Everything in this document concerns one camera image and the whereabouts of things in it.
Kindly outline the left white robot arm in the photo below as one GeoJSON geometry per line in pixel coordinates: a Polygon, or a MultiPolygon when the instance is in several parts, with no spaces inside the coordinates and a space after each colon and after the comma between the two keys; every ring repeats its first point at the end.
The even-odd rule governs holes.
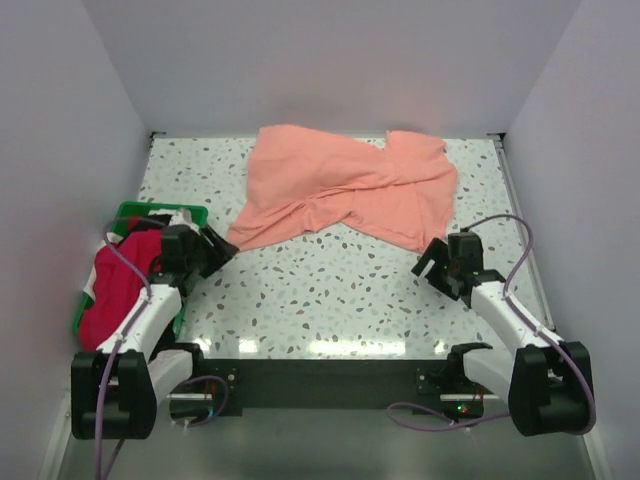
{"type": "Polygon", "coordinates": [[[111,222],[87,286],[93,300],[71,363],[71,429],[77,439],[145,439],[174,389],[200,390],[200,347],[173,326],[189,295],[238,252],[208,224],[166,215],[111,222]]]}

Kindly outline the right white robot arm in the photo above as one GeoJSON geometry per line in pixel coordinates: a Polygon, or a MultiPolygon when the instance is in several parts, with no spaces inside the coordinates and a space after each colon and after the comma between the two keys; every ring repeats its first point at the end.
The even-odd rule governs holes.
{"type": "Polygon", "coordinates": [[[506,402],[524,436],[585,434],[596,420],[590,354],[537,320],[508,290],[506,278],[484,266],[480,237],[463,230],[434,239],[413,267],[439,293],[461,301],[495,332],[501,346],[455,345],[441,378],[459,393],[482,386],[506,402]]]}

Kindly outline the salmon pink t shirt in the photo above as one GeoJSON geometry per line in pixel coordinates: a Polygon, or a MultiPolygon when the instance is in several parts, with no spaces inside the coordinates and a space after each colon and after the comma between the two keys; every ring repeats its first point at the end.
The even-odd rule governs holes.
{"type": "Polygon", "coordinates": [[[457,169],[444,140],[389,131],[383,147],[295,125],[263,127],[246,202],[227,239],[243,251],[336,223],[420,253],[453,215],[457,169]]]}

